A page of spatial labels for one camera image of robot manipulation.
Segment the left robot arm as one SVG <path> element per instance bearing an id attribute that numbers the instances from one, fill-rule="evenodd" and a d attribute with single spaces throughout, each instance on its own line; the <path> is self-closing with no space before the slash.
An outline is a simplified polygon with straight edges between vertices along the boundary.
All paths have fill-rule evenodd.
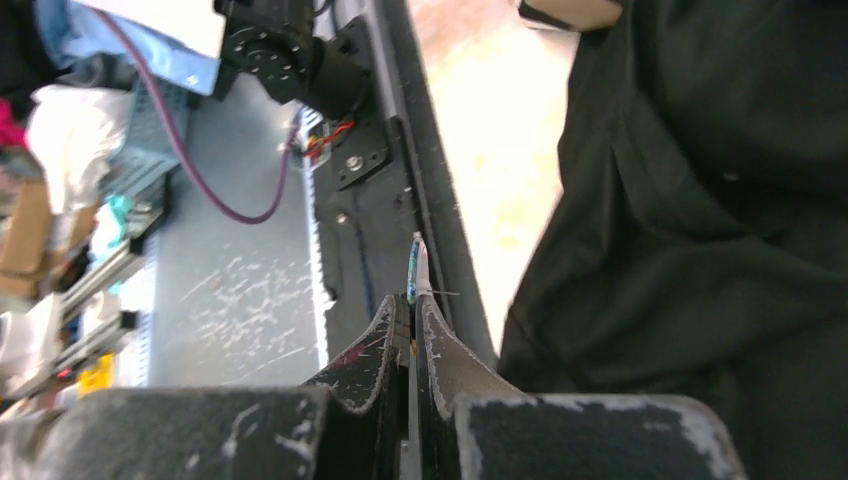
<path id="1" fill-rule="evenodd" d="M 311 1 L 66 1 L 65 50 L 104 53 L 193 93 L 224 98 L 241 73 L 280 104 L 299 101 L 331 120 L 373 110 L 375 87 L 361 19 L 330 39 Z"/>

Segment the black printed t-shirt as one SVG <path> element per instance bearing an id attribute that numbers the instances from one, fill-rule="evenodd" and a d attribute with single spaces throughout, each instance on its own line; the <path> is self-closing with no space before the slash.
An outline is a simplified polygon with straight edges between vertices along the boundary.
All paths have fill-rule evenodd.
<path id="1" fill-rule="evenodd" d="M 533 393 L 708 405 L 752 479 L 847 475 L 847 5 L 624 1 L 504 325 Z"/>

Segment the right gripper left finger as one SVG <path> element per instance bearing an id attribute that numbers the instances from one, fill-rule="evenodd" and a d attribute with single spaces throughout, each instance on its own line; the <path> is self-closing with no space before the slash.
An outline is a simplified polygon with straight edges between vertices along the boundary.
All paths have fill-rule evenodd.
<path id="1" fill-rule="evenodd" d="M 409 335 L 406 299 L 388 295 L 355 341 L 302 383 L 328 392 L 320 416 L 314 479 L 397 479 L 400 446 L 408 419 Z"/>

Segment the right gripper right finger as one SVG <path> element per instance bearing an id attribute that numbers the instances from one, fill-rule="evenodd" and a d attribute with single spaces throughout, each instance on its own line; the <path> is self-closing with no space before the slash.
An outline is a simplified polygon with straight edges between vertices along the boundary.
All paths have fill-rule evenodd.
<path id="1" fill-rule="evenodd" d="M 415 327 L 423 477 L 479 479 L 483 453 L 471 432 L 469 403 L 526 395 L 458 339 L 431 294 L 416 300 Z"/>

